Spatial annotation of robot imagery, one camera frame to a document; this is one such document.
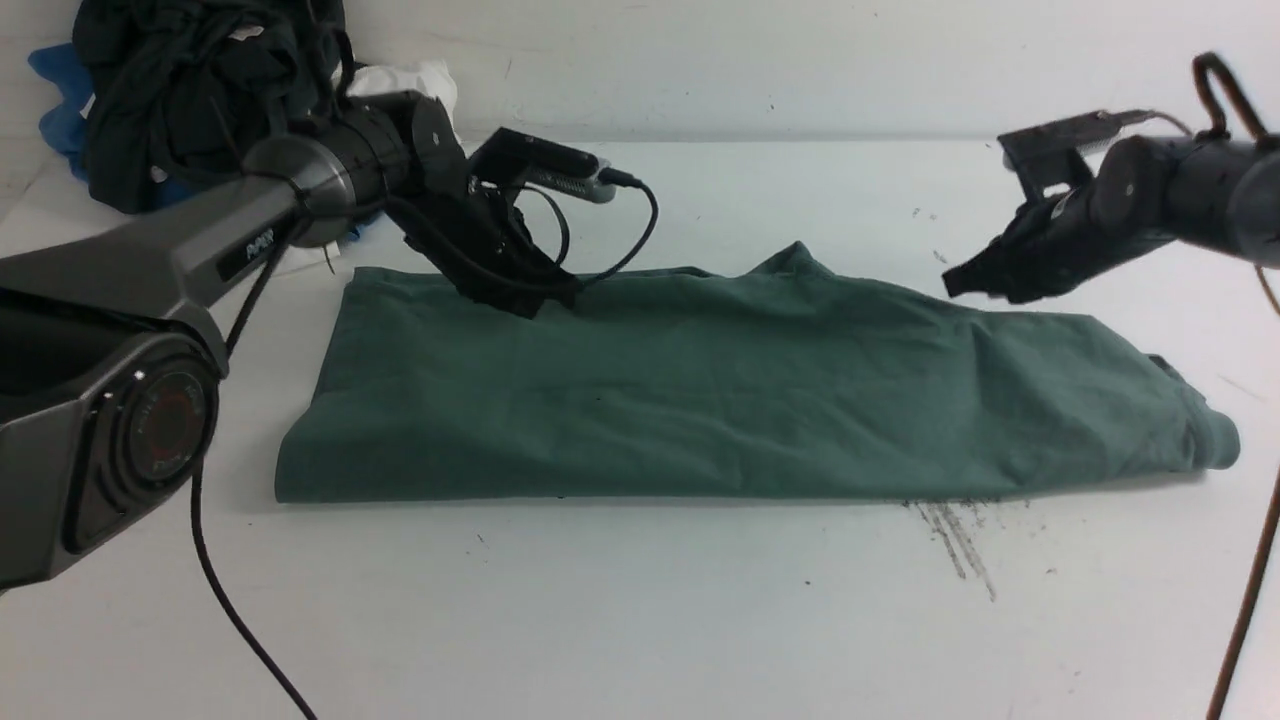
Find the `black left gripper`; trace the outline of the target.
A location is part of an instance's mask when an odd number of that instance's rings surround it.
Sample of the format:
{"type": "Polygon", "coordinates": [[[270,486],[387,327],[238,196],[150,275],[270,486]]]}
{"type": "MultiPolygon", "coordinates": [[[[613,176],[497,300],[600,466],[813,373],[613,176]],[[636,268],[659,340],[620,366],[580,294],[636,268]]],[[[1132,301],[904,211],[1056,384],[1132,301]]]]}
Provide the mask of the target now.
{"type": "Polygon", "coordinates": [[[573,307],[582,281],[563,266],[571,233],[561,206],[547,191],[534,190],[559,228],[558,251],[549,255],[515,204],[525,188],[518,177],[493,184],[471,170],[404,179],[387,191],[385,214],[462,296],[531,319],[545,301],[573,307]]]}

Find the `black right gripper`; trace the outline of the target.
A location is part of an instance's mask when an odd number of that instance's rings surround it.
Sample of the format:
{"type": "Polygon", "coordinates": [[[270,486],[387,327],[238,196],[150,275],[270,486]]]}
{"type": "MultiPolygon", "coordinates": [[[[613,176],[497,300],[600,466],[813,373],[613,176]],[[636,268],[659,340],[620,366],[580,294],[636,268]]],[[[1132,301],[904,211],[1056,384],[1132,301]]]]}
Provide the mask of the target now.
{"type": "Polygon", "coordinates": [[[1124,264],[1130,247],[1132,201],[1123,192],[1074,191],[1019,211],[980,258],[942,274],[943,288],[950,299],[1055,299],[1124,264]]]}

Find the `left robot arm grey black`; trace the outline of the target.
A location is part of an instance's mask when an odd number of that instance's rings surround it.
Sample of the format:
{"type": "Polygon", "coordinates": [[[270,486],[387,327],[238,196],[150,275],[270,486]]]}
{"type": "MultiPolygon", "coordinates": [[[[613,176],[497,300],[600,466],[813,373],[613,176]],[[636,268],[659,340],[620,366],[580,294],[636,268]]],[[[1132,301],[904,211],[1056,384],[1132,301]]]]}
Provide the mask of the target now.
{"type": "Polygon", "coordinates": [[[580,283],[518,238],[509,206],[529,181],[585,199],[600,168],[507,128],[466,154],[439,101],[361,97],[183,202],[4,258],[3,588],[65,571],[202,466],[230,356],[212,306],[284,249],[389,208],[475,299],[568,301],[580,283]]]}

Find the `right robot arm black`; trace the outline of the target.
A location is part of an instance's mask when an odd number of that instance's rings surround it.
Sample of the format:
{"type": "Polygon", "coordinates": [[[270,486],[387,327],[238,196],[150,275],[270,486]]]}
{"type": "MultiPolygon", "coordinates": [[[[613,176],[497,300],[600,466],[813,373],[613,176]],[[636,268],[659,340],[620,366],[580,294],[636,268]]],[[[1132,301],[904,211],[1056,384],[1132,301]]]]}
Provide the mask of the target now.
{"type": "Polygon", "coordinates": [[[1133,136],[1082,187],[1020,208],[982,252],[943,274],[943,286],[950,297],[1030,304],[1174,241],[1274,269],[1277,237],[1275,147],[1133,136]]]}

